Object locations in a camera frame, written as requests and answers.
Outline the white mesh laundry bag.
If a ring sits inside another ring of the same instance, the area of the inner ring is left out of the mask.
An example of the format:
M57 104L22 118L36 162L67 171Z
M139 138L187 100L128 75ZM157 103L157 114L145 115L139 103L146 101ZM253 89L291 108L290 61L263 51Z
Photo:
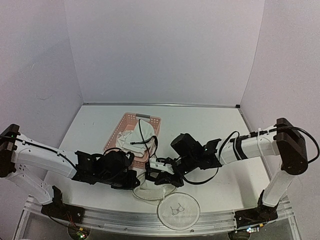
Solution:
M145 173L137 177L140 185L132 190L137 199L156 206L159 221L169 229L182 231L193 227L200 218L198 201L189 194L177 192L171 184L155 185L145 179Z

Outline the white garment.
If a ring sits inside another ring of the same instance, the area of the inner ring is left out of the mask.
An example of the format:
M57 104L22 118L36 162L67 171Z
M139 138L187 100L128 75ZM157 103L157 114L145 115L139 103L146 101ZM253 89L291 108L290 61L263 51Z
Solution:
M132 130L125 130L124 132L119 132L116 138L115 146L124 152L133 152L135 147L132 142Z

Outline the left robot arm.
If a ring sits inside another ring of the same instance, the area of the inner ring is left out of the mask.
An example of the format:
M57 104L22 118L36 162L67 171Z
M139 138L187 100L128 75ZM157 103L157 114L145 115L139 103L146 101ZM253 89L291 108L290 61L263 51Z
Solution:
M35 197L57 219L67 214L59 200L60 190L28 170L37 167L76 182L106 184L116 190L133 190L140 185L130 167L135 158L130 151L111 148L106 153L66 151L34 141L11 124L0 134L0 177L15 183Z

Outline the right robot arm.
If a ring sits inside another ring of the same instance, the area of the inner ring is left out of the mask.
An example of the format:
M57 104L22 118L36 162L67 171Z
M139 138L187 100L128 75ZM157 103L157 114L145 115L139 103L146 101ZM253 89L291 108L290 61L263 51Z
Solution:
M277 173L263 190L261 203L252 209L252 218L262 222L271 214L271 208L276 207L294 178L305 173L309 165L320 157L317 153L309 159L306 138L314 143L317 151L320 150L317 140L309 132L293 126L286 118L279 118L274 125L245 135L235 130L225 138L216 138L204 145L190 134L182 133L170 144L178 156L152 157L149 166L159 174L155 179L157 185L172 184L179 188L185 183L207 183L206 180L196 182L186 178L186 174L195 169L221 169L235 162L265 161L269 156L278 156L281 163Z

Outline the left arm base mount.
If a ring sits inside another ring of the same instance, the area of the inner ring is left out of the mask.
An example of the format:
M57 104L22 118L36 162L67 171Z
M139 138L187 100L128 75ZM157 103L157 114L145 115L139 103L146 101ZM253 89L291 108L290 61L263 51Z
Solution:
M82 224L85 209L80 206L63 202L63 193L56 186L52 186L53 197L51 203L42 205L41 213L59 220Z

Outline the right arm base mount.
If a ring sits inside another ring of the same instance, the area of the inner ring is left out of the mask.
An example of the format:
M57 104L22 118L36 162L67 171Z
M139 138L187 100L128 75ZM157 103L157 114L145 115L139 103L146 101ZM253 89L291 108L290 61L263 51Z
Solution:
M259 224L266 224L278 218L277 208L279 204L274 207L264 205L264 192L264 190L261 192L256 207L235 211L234 219L237 230Z

